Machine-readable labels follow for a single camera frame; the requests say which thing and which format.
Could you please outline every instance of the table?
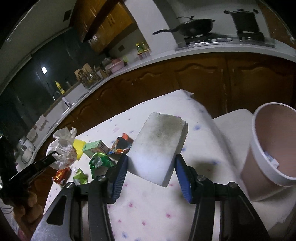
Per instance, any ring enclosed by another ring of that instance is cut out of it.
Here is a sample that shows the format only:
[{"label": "table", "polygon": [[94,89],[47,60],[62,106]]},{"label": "table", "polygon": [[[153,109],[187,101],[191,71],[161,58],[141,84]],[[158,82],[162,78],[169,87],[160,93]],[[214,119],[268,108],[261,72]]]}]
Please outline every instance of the table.
[{"label": "table", "polygon": [[[206,109],[191,98],[191,93],[184,90],[143,102],[76,138],[86,142],[101,139],[109,147],[123,132],[135,139],[152,112],[179,116],[188,123],[188,136],[181,152],[187,165],[194,167],[199,175],[205,175],[213,182],[237,182],[245,191],[239,173],[244,165],[251,138],[252,114],[241,109],[212,121]],[[89,158],[86,155],[83,154],[72,167],[80,167],[88,174],[88,181],[92,181]],[[72,173],[68,182],[73,180],[73,175]],[[53,183],[44,212],[61,188]],[[285,204],[279,205],[282,198]],[[284,195],[281,193],[280,198],[252,204],[267,230],[273,230],[278,222],[286,220],[295,200],[295,189],[289,188]],[[175,172],[167,188],[128,172],[120,198],[107,207],[115,240],[132,241],[187,240],[195,211],[195,205],[189,205],[183,198]],[[218,240],[219,236],[218,211],[219,205],[216,205],[213,240]],[[85,212],[86,206],[83,208],[83,217]],[[273,235],[285,232],[288,224],[289,222],[285,227],[281,225]],[[88,222],[83,218],[84,234],[87,233],[87,227]]]}]

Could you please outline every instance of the ceiling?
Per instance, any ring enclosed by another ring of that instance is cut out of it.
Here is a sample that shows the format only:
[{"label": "ceiling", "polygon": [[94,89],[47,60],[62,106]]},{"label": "ceiling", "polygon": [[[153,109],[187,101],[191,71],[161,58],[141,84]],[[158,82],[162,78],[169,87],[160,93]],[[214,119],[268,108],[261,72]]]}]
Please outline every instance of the ceiling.
[{"label": "ceiling", "polygon": [[0,93],[33,51],[68,29],[71,16],[63,21],[64,14],[75,2],[39,0],[18,20],[0,49]]}]

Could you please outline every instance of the crumpled paper bag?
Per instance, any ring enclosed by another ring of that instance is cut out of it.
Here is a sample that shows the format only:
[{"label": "crumpled paper bag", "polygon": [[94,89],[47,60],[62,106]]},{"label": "crumpled paper bag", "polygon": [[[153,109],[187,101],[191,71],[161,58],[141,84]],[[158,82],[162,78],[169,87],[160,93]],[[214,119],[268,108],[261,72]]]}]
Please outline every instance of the crumpled paper bag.
[{"label": "crumpled paper bag", "polygon": [[57,130],[52,136],[56,140],[49,144],[46,155],[53,151],[58,154],[53,154],[52,156],[57,160],[50,166],[53,169],[60,170],[71,166],[77,158],[77,153],[75,148],[72,146],[77,130],[72,127],[69,131],[67,127]]}]

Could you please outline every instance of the pan handle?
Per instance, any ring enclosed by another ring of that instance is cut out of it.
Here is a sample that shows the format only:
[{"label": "pan handle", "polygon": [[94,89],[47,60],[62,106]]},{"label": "pan handle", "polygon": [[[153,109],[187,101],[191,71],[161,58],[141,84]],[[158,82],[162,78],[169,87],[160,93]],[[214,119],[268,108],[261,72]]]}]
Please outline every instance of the pan handle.
[{"label": "pan handle", "polygon": [[189,18],[190,20],[193,20],[194,16],[191,16],[191,17],[177,17],[178,18]]},{"label": "pan handle", "polygon": [[170,29],[161,29],[161,30],[158,30],[158,31],[156,31],[156,32],[154,32],[153,33],[153,35],[156,35],[156,34],[159,34],[159,33],[162,33],[162,32],[172,32],[172,30],[170,30]]}]

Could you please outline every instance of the faucet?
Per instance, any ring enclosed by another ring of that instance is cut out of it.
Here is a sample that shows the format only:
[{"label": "faucet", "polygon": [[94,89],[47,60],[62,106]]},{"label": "faucet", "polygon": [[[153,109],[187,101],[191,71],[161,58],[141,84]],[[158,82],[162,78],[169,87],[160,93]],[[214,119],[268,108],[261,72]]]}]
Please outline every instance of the faucet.
[{"label": "faucet", "polygon": [[61,94],[59,91],[55,91],[55,92],[53,93],[53,95],[52,95],[54,101],[55,101],[55,97],[54,97],[54,94],[55,94],[55,93],[58,93],[58,94],[60,94],[60,96],[62,96],[62,94]]}]

